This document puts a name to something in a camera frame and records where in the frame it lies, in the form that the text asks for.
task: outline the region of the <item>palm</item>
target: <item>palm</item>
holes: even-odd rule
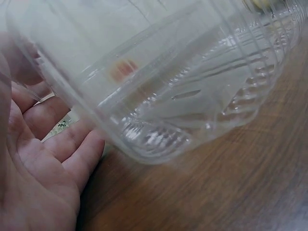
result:
[[[72,230],[80,193],[104,142],[81,122],[41,142],[68,108],[55,97],[33,107],[35,102],[18,90],[12,99],[4,155],[5,219],[20,225],[14,228]]]

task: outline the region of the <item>clear plastic container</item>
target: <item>clear plastic container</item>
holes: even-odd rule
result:
[[[159,164],[255,118],[307,2],[11,0],[5,18],[56,95],[124,153]]]

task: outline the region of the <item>finger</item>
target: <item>finger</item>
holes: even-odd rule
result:
[[[79,148],[90,132],[85,123],[78,121],[60,134],[46,140],[44,145],[62,163]]]
[[[12,82],[12,99],[20,108],[22,114],[33,107],[37,103],[25,90],[20,89],[21,86]]]
[[[22,45],[27,51],[29,58],[36,59],[39,57],[33,44],[22,41]],[[6,32],[0,32],[0,51],[7,60],[13,79],[27,85],[35,85],[42,82],[39,73],[34,69],[30,61],[24,56],[13,39]]]
[[[69,111],[60,98],[53,96],[27,110],[24,119],[34,136],[42,140]]]
[[[45,82],[29,86],[28,88],[35,92],[41,99],[51,94]],[[24,87],[14,82],[12,82],[12,99],[18,105],[22,113],[25,113],[38,102]]]
[[[105,142],[101,135],[92,131],[77,151],[62,163],[64,169],[73,177],[80,192],[83,191],[91,173],[97,166],[104,145]]]

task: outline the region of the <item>brown table surface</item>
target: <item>brown table surface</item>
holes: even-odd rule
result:
[[[247,126],[164,165],[108,155],[77,229],[308,231],[308,32]]]

